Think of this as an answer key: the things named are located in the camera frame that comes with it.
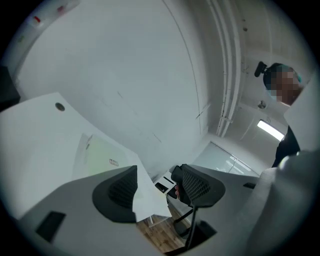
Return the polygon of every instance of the white desk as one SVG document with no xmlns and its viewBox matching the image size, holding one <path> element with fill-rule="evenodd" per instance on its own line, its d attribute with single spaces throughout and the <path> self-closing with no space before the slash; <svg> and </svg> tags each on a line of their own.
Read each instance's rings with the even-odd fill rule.
<svg viewBox="0 0 320 256">
<path fill-rule="evenodd" d="M 57 102 L 65 111 L 57 110 Z M 166 204 L 163 207 L 163 199 L 138 155 L 94 127 L 59 93 L 52 93 L 0 114 L 0 187 L 2 200 L 13 217 L 21 218 L 53 190 L 72 180 L 83 133 L 96 134 L 114 144 L 125 152 L 130 165 L 137 165 L 138 196 L 133 200 L 137 221 L 169 211 Z"/>
</svg>

